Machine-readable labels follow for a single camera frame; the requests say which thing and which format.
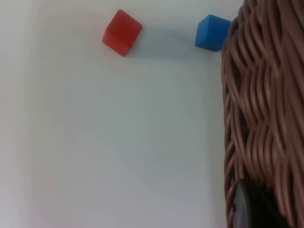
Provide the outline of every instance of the toy block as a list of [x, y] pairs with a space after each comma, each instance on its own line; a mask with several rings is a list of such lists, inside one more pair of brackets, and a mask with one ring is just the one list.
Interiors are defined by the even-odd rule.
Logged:
[[102, 42], [121, 56], [126, 56], [143, 26], [123, 10], [118, 10], [105, 30]]
[[231, 21], [208, 15], [198, 25], [195, 46], [210, 51], [222, 49]]

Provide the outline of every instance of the white table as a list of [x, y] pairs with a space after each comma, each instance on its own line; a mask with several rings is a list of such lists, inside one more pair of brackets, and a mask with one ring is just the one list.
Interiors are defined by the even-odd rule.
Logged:
[[[221, 53], [194, 39], [241, 2], [4, 0], [0, 227], [225, 227]], [[118, 9], [143, 24], [125, 58]]]

